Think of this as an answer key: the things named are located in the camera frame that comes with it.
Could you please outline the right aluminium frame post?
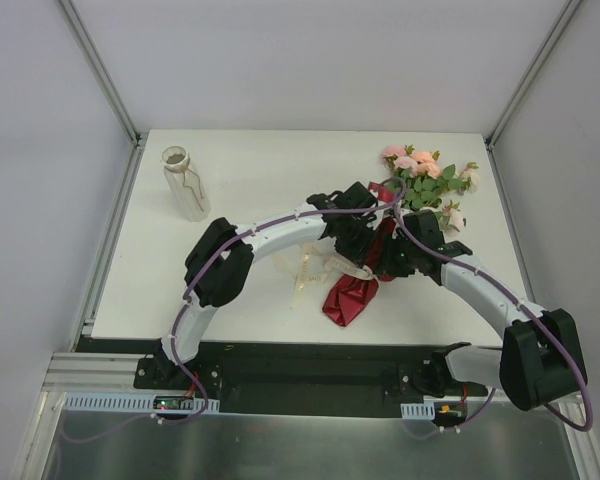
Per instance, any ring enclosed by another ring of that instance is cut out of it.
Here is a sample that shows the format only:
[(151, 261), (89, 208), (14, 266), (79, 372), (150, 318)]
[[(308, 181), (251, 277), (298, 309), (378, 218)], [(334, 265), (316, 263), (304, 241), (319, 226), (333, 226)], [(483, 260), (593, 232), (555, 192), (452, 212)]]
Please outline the right aluminium frame post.
[(584, 4), (584, 0), (568, 0), (560, 9), (556, 19), (553, 21), (548, 33), (540, 43), (530, 64), (525, 69), (496, 123), (490, 130), (490, 133), (485, 137), (485, 145), (488, 151), (494, 149), (504, 134), (505, 129), (515, 113), (522, 106), (523, 101), (531, 91), (535, 82), (543, 73), (547, 62), (550, 60), (555, 49), (565, 36), (567, 30), (574, 21), (574, 18)]

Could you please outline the cream printed ribbon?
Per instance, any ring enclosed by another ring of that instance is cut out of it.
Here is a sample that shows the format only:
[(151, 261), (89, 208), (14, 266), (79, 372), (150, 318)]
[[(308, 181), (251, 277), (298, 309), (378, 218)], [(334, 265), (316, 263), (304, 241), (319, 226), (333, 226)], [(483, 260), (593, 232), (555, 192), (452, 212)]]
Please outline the cream printed ribbon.
[(332, 274), (345, 274), (364, 282), (377, 279), (368, 266), (357, 267), (335, 252), (324, 253), (315, 243), (300, 244), (296, 250), (298, 255), (294, 258), (284, 251), (271, 255), (275, 269), (293, 280), (292, 309), (299, 308), (308, 286), (324, 284)]

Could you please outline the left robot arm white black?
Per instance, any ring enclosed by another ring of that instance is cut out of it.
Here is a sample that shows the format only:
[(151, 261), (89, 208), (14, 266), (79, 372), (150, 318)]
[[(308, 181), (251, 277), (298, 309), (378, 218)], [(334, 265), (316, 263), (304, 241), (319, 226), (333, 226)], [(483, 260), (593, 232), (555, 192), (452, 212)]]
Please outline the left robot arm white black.
[(179, 390), (198, 385), (190, 362), (213, 317), (241, 294), (256, 262), (324, 238), (362, 260), (373, 243), (371, 224), (383, 208), (374, 193), (356, 182), (344, 191), (312, 194), (271, 219), (244, 225), (224, 217), (212, 221), (185, 260), (186, 289), (176, 318), (152, 356), (138, 363), (134, 386)]

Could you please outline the pink flower bouquet green leaves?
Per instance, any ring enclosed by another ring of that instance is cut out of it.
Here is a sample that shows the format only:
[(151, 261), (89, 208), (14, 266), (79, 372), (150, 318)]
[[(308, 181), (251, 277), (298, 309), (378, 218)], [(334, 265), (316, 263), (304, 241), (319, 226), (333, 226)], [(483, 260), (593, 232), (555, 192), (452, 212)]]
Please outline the pink flower bouquet green leaves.
[(444, 234), (457, 235), (466, 227), (466, 218), (453, 196), (477, 190), (479, 165), (471, 161), (464, 168), (455, 164), (442, 166), (440, 155), (440, 151), (416, 150), (413, 145), (391, 145), (381, 152), (380, 158), (390, 173), (403, 179), (407, 186), (402, 210), (430, 210)]

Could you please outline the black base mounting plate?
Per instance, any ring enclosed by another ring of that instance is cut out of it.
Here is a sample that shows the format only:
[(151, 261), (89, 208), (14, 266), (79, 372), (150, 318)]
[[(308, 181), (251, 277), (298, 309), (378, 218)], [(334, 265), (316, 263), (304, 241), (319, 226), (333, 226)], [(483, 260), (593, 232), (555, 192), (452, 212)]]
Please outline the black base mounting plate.
[(451, 377), (444, 356), (459, 347), (204, 341), (180, 365), (154, 349), (139, 360), (133, 385), (192, 389), (223, 413), (396, 418), (401, 405), (425, 396), (486, 396), (475, 374)]

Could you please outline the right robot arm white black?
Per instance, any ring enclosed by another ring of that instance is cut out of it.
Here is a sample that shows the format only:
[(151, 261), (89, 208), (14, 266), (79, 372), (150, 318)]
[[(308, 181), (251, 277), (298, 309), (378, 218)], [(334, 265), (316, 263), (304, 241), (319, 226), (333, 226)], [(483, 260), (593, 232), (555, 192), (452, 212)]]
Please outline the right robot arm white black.
[(516, 295), (459, 241), (448, 242), (429, 210), (395, 213), (384, 237), (378, 271), (389, 277), (419, 273), (464, 300), (499, 336), (497, 348), (457, 342), (437, 348), (412, 377), (435, 397), (464, 383), (502, 390), (529, 411), (586, 390), (588, 378), (573, 317)]

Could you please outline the beige ceramic vase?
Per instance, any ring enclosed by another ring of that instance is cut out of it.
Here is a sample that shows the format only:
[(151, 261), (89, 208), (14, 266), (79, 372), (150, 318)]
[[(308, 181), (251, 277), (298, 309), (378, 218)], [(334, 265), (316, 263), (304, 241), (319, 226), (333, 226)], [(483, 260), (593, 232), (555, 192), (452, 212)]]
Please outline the beige ceramic vase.
[(161, 154), (163, 173), (181, 214), (189, 222), (200, 222), (210, 213), (210, 200), (189, 152), (170, 146)]

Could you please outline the right side aluminium rail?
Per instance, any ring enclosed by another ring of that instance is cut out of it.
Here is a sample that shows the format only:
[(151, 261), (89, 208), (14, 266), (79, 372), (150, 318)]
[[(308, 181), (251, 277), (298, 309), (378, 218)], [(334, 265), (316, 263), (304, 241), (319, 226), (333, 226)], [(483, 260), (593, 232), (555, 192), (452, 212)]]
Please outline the right side aluminium rail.
[(548, 283), (548, 275), (543, 272), (545, 261), (541, 259), (535, 218), (530, 210), (531, 204), (523, 199), (525, 191), (519, 183), (519, 175), (493, 145), (487, 146), (487, 152), (504, 203), (525, 291), (534, 302), (545, 307), (557, 307), (558, 299)]

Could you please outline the dark red wrapping paper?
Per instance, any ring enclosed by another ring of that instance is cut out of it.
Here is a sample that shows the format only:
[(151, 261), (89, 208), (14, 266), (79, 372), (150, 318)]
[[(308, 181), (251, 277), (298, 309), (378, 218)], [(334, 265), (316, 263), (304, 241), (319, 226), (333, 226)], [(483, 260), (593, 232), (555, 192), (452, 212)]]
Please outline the dark red wrapping paper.
[(377, 268), (380, 258), (383, 240), (395, 227), (391, 218), (382, 219), (374, 231), (373, 242), (366, 251), (364, 264), (371, 270), (369, 279), (359, 278), (357, 275), (343, 273), (332, 286), (322, 306), (323, 313), (339, 327), (349, 326), (370, 304), (376, 296), (381, 282), (390, 282), (393, 277), (377, 276), (374, 270)]

